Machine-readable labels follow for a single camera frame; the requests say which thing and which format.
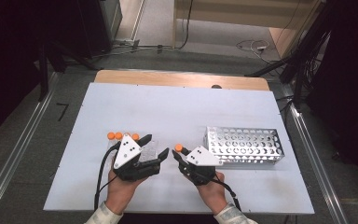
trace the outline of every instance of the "white table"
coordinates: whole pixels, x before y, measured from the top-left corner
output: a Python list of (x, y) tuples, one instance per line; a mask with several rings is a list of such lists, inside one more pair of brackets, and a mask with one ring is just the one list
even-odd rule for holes
[[(244, 213), (313, 214), (271, 91), (91, 83), (50, 189), (45, 210), (92, 210), (108, 132), (152, 133), (159, 149), (202, 144), (206, 126), (272, 128), (285, 157), (275, 165), (223, 170)], [(210, 213), (170, 152), (159, 175), (137, 190), (127, 212)], [(104, 182), (107, 170), (104, 171)], [(100, 202), (106, 197), (101, 194)]]

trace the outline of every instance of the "white sleeve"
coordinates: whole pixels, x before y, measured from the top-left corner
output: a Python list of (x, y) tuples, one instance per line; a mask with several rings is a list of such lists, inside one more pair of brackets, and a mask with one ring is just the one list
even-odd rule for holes
[(122, 217), (110, 211), (103, 202), (85, 224), (117, 224)]
[(228, 203), (219, 214), (213, 217), (219, 224), (257, 224), (257, 222), (247, 218), (232, 203)]

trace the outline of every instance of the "perforated metal basket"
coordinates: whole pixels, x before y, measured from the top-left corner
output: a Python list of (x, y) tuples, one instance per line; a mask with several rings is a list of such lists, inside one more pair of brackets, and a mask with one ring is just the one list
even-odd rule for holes
[(275, 129), (207, 127), (204, 145), (225, 166), (275, 164), (284, 157)]

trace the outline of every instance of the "metal rail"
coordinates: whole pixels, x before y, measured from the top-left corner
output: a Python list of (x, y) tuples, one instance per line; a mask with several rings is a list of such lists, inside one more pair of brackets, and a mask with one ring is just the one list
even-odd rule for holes
[(51, 97), (55, 91), (57, 83), (60, 79), (61, 74), (53, 73), (49, 80), (50, 91), (42, 102), (39, 102), (34, 110), (34, 113), (28, 120), (25, 129), (22, 131), (22, 134), (17, 142), (16, 146), (14, 146), (12, 152), (10, 153), (4, 167), (0, 172), (0, 201), (7, 189), (7, 186), (13, 177), (16, 169), (21, 161), (21, 158), (30, 143), (32, 136), (34, 135), (34, 131), (39, 125), (39, 121), (42, 119), (46, 108), (48, 107), (48, 103), (51, 100)]
[[(286, 96), (293, 95), (289, 84), (283, 85), (283, 91)], [(310, 164), (312, 165), (313, 172), (316, 175), (316, 179), (319, 182), (324, 199), (327, 207), (330, 210), (330, 215), (336, 224), (347, 224), (349, 221), (345, 216), (345, 212), (342, 209), (341, 203), (334, 190), (333, 184), (331, 183), (324, 165), (319, 158), (318, 152), (315, 145), (312, 142), (310, 133), (308, 132), (307, 125), (302, 114), (297, 113), (296, 108), (290, 106), (295, 124), (298, 132), (304, 144), (304, 148), (307, 151), (308, 157), (310, 158)]]

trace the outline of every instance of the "human hand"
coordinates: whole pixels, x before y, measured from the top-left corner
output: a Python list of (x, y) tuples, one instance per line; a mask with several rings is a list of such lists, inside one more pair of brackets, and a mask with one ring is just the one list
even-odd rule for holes
[(115, 178), (115, 180), (110, 182), (108, 186), (105, 205), (116, 215), (121, 215), (130, 202), (136, 188), (144, 182), (147, 177), (134, 182), (123, 181), (113, 172), (113, 169), (110, 169), (109, 181), (113, 178)]
[[(225, 175), (216, 171), (217, 178), (225, 182)], [(216, 216), (227, 205), (225, 188), (219, 184), (210, 181), (207, 185), (196, 186), (201, 199), (211, 209)]]

